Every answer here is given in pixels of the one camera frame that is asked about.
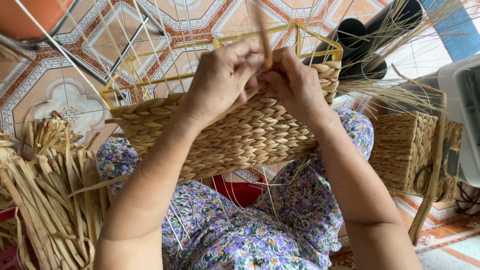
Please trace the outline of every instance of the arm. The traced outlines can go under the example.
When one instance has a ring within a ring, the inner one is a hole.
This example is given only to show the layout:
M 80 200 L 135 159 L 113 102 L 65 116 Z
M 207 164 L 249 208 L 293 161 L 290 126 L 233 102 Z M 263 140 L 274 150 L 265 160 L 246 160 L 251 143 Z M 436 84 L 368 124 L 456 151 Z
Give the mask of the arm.
M 317 71 L 291 48 L 274 51 L 273 60 L 274 71 L 259 79 L 318 138 L 358 269 L 421 269 L 395 203 L 323 98 Z
M 95 269 L 161 269 L 162 221 L 190 147 L 238 98 L 263 62 L 259 45 L 244 41 L 202 56 L 190 91 L 108 211 Z

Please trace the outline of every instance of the yellow metal frame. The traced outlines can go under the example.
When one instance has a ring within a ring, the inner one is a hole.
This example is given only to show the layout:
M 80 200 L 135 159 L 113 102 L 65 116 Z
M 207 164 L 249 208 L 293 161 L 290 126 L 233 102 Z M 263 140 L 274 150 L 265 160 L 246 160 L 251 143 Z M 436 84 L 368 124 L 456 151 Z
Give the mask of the yellow metal frame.
M 342 59 L 343 49 L 342 49 L 342 46 L 338 42 L 327 39 L 326 37 L 324 37 L 320 34 L 317 34 L 317 33 L 313 32 L 309 29 L 306 29 L 305 27 L 303 27 L 302 23 L 297 22 L 297 23 L 294 23 L 294 24 L 279 25 L 279 26 L 276 26 L 276 27 L 272 27 L 272 28 L 268 29 L 268 33 L 272 34 L 272 33 L 281 32 L 281 31 L 288 31 L 288 30 L 291 30 L 291 29 L 295 29 L 297 31 L 297 34 L 296 34 L 296 37 L 295 37 L 295 43 L 296 43 L 296 52 L 297 52 L 297 55 L 298 55 L 299 58 L 332 55 L 332 60 L 334 60 L 334 61 Z M 329 45 L 331 45 L 331 47 L 333 47 L 333 49 L 332 50 L 327 50 L 327 51 L 318 51 L 318 52 L 315 52 L 315 53 L 307 53 L 307 54 L 301 54 L 300 55 L 301 37 L 302 37 L 301 34 L 300 34 L 301 30 L 303 30 L 304 32 L 308 33 L 309 35 L 311 35 L 313 37 L 318 38 L 320 41 L 328 43 Z M 257 37 L 259 35 L 260 35 L 260 32 L 250 32 L 250 33 L 240 34 L 238 36 L 215 38 L 215 39 L 212 39 L 212 40 L 198 41 L 198 42 L 193 42 L 191 44 L 176 46 L 176 47 L 173 47 L 172 50 L 183 49 L 183 48 L 191 48 L 191 47 L 202 47 L 202 46 L 205 46 L 205 45 L 212 45 L 215 49 L 217 49 L 217 48 L 220 48 L 221 43 L 229 42 L 229 41 L 236 41 L 236 40 L 244 39 L 244 38 Z M 161 49 L 161 50 L 157 50 L 155 52 L 148 52 L 148 53 L 144 53 L 144 54 L 139 54 L 138 57 L 152 55 L 152 54 L 155 54 L 155 53 L 161 53 L 161 52 L 165 52 L 165 51 L 168 51 L 168 50 L 169 49 Z M 126 64 L 130 65 L 130 67 L 133 69 L 133 72 L 134 72 L 135 76 L 137 77 L 137 79 L 139 81 L 141 81 L 140 83 L 136 83 L 136 84 L 132 84 L 132 85 L 128 85 L 128 86 L 122 86 L 122 87 L 118 87 L 118 88 L 110 88 L 113 85 L 113 81 L 110 80 L 107 83 L 107 85 L 103 88 L 103 90 L 100 92 L 100 96 L 107 103 L 107 105 L 109 106 L 110 109 L 113 108 L 113 104 L 107 99 L 107 94 L 118 92 L 119 90 L 123 90 L 123 89 L 131 89 L 131 88 L 137 89 L 138 87 L 141 87 L 144 94 L 146 94 L 147 98 L 150 99 L 150 96 L 148 95 L 144 86 L 151 85 L 151 84 L 158 84 L 158 83 L 161 83 L 161 82 L 164 82 L 164 81 L 173 81 L 173 80 L 179 80 L 179 79 L 184 79 L 184 78 L 191 78 L 195 74 L 195 73 L 182 74 L 182 75 L 178 75 L 178 76 L 162 78 L 162 79 L 159 79 L 159 80 L 152 80 L 152 81 L 143 82 L 141 80 L 141 78 L 139 77 L 137 71 L 133 67 L 132 61 L 134 61 L 135 59 L 136 59 L 135 56 L 131 56 L 131 57 L 126 58 L 125 62 L 126 62 Z M 122 65 L 120 70 L 117 72 L 117 74 L 112 79 L 115 80 L 118 77 L 118 75 L 124 69 L 125 69 L 125 67 Z

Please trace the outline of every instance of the woman's left hand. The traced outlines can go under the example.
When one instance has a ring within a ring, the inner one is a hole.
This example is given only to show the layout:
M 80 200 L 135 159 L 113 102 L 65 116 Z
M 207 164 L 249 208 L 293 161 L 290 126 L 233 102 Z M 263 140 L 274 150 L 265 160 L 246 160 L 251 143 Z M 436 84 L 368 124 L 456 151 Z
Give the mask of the woman's left hand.
M 201 131 L 236 99 L 245 103 L 245 88 L 257 85 L 255 75 L 263 62 L 263 48 L 252 40 L 203 54 L 178 117 Z

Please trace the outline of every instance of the dress button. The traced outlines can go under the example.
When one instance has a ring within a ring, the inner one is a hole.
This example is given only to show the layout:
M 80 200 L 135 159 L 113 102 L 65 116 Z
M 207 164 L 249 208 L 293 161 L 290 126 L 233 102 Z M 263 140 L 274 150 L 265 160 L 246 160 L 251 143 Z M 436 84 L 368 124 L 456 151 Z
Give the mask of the dress button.
M 261 266 L 262 264 L 265 263 L 265 260 L 260 258 L 260 259 L 255 259 L 255 264 L 258 266 Z

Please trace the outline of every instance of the forearm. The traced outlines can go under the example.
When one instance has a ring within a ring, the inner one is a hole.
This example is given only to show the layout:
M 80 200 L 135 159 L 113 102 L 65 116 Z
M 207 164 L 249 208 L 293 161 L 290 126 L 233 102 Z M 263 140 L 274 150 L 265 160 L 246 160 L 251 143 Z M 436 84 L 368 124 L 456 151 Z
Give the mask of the forearm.
M 403 224 L 385 185 L 353 145 L 333 110 L 312 128 L 345 221 Z
M 198 130 L 172 120 L 135 169 L 109 209 L 102 238 L 142 237 L 161 227 L 180 170 Z

